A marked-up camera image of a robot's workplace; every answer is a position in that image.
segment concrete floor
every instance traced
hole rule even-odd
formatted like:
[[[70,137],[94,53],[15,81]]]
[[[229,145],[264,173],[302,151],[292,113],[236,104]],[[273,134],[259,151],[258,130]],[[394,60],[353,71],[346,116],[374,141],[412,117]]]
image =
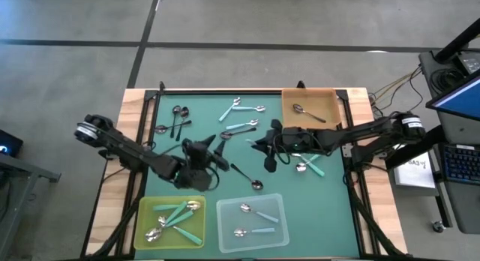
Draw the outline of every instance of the concrete floor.
[[[140,41],[152,0],[0,0],[0,39]],[[442,47],[476,18],[480,0],[161,0],[150,41]],[[480,40],[472,43],[480,47]],[[115,119],[137,48],[0,45],[0,128],[25,140],[22,158],[61,172],[39,183],[12,254],[80,254],[104,161],[76,141],[88,113]],[[412,71],[415,53],[147,49],[137,88],[367,87]],[[415,87],[430,96],[422,76]],[[386,111],[408,110],[405,86]],[[434,111],[414,110],[430,129]],[[480,236],[431,231],[434,198],[394,187],[409,252],[478,260]]]

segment green table surface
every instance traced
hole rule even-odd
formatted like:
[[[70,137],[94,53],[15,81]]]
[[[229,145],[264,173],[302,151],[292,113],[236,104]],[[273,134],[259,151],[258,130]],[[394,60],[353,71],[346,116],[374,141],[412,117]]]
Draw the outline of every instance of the green table surface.
[[[341,152],[337,150],[330,157],[321,156],[314,161],[325,172],[325,176],[322,178],[310,169],[303,173],[296,172],[295,165],[299,162],[296,158],[292,159],[290,165],[284,165],[278,160],[277,171],[267,172],[263,168],[265,155],[252,149],[245,139],[258,140],[264,137],[266,131],[270,129],[271,120],[282,118],[281,96],[279,94],[243,94],[240,96],[241,106],[263,105],[266,106],[266,111],[232,111],[220,123],[218,118],[231,106],[233,98],[236,96],[238,95],[162,95],[157,125],[172,124],[172,108],[175,105],[189,108],[188,119],[191,119],[193,123],[183,128],[181,138],[186,137],[193,141],[203,140],[212,134],[219,134],[225,131],[225,127],[228,125],[259,119],[257,131],[239,134],[226,142],[223,156],[252,179],[262,181],[264,189],[253,190],[250,183],[232,169],[228,172],[219,170],[220,185],[217,189],[204,193],[190,189],[176,189],[172,184],[162,181],[152,171],[149,171],[145,189],[146,197],[205,195],[207,200],[205,246],[194,250],[137,250],[135,258],[147,260],[358,257],[359,249],[350,201],[347,187],[342,182],[344,165]],[[170,138],[170,132],[163,135],[155,134],[154,141],[157,143],[157,147],[154,149],[157,153],[177,144],[175,139]],[[213,151],[220,141],[221,138],[217,136],[211,144],[210,150]],[[171,154],[182,156],[180,148],[172,151]],[[289,244],[283,247],[221,253],[218,247],[217,201],[274,193],[281,194],[283,197],[289,230]]]

